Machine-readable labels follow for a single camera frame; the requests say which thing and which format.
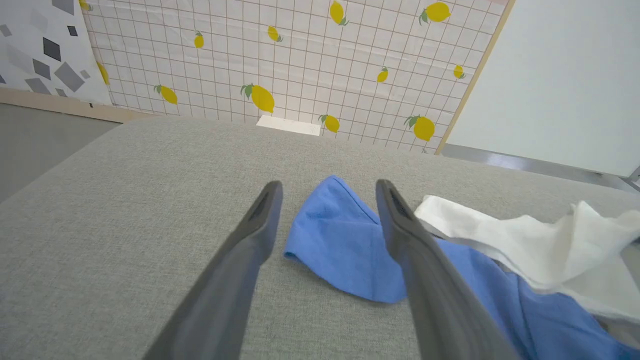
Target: gray diamond shape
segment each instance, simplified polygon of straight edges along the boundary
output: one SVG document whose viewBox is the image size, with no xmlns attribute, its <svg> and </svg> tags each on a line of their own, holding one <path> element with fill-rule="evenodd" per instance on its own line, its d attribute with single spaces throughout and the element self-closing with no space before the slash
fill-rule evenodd
<svg viewBox="0 0 640 360">
<path fill-rule="evenodd" d="M 6 45 L 6 55 L 9 58 L 9 63 L 11 65 L 22 69 L 27 74 L 33 74 L 33 69 L 31 68 L 31 57 L 29 55 L 18 50 L 17 47 L 11 44 Z"/>
<path fill-rule="evenodd" d="M 42 38 L 42 52 L 50 58 L 54 58 L 58 61 L 62 61 L 60 57 L 60 45 L 49 40 L 48 38 Z"/>
<path fill-rule="evenodd" d="M 29 23 L 36 29 L 40 30 L 41 33 L 47 32 L 47 26 L 49 25 L 49 21 L 47 18 L 38 12 L 36 9 L 32 9 L 31 16 L 29 17 Z"/>
<path fill-rule="evenodd" d="M 27 85 L 29 85 L 29 87 L 33 90 L 33 92 L 51 95 L 51 93 L 49 92 L 49 89 L 47 89 L 47 87 L 44 85 L 42 80 L 35 78 L 35 79 L 26 79 L 25 81 Z"/>
<path fill-rule="evenodd" d="M 51 4 L 64 12 L 74 14 L 74 0 L 51 0 Z"/>
<path fill-rule="evenodd" d="M 49 66 L 47 64 L 33 59 L 33 70 L 36 72 L 36 74 L 42 76 L 43 78 L 51 80 L 51 72 L 49 71 Z"/>
<path fill-rule="evenodd" d="M 4 24 L 0 25 L 0 32 L 5 37 L 10 37 L 11 36 L 11 30 L 9 30 L 9 27 L 7 25 L 4 25 Z"/>
<path fill-rule="evenodd" d="M 84 80 L 67 63 L 62 64 L 54 74 L 73 92 L 76 92 L 84 84 Z"/>
</svg>

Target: blue towel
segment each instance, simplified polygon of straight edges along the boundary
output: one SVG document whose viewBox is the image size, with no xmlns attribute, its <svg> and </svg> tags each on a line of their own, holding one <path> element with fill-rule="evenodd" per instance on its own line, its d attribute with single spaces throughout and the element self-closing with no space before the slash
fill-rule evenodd
<svg viewBox="0 0 640 360">
<path fill-rule="evenodd" d="M 359 297 L 388 303 L 406 297 L 402 270 L 387 252 L 380 218 L 339 177 L 326 178 L 302 205 L 284 255 Z"/>
<path fill-rule="evenodd" d="M 534 293 L 484 254 L 436 239 L 440 248 L 523 359 L 640 359 L 571 297 Z M 378 216 L 338 177 L 325 179 L 295 218 L 285 247 L 336 288 L 379 302 L 406 297 Z"/>
</svg>

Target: grid pattern backdrop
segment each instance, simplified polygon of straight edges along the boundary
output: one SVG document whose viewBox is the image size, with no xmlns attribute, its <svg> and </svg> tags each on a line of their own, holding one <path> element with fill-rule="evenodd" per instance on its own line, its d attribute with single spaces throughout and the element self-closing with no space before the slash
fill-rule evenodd
<svg viewBox="0 0 640 360">
<path fill-rule="evenodd" d="M 343 26 L 333 0 L 89 0 L 84 16 L 115 106 L 255 124 L 265 112 L 241 91 L 254 84 L 272 94 L 273 116 L 337 118 L 338 132 L 323 125 L 321 136 L 433 154 L 505 6 L 444 2 L 451 16 L 425 23 L 419 15 L 434 0 L 337 2 Z M 416 115 L 435 123 L 429 142 L 405 124 Z"/>
</svg>

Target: gray upholstered table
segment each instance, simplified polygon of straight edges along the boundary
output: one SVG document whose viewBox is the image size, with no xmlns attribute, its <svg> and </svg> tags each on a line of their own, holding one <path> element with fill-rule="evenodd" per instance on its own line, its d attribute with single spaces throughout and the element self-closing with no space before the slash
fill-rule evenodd
<svg viewBox="0 0 640 360">
<path fill-rule="evenodd" d="M 374 210 L 379 178 L 413 207 L 429 193 L 498 218 L 553 221 L 579 200 L 604 216 L 640 209 L 631 193 L 443 157 L 207 120 L 130 122 L 0 204 L 0 357 L 139 358 L 272 179 L 284 203 L 244 357 L 417 357 L 407 301 L 346 295 L 282 257 L 330 174 Z"/>
</svg>

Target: white towel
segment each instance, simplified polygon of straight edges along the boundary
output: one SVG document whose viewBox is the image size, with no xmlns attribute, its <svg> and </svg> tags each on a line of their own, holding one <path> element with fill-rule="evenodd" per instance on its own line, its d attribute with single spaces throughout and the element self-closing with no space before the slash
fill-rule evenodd
<svg viewBox="0 0 640 360">
<path fill-rule="evenodd" d="M 590 313 L 640 323 L 640 291 L 620 252 L 640 237 L 640 212 L 601 217 L 586 202 L 554 224 L 524 215 L 497 220 L 436 196 L 416 217 L 500 261 L 538 292 L 573 297 Z"/>
</svg>

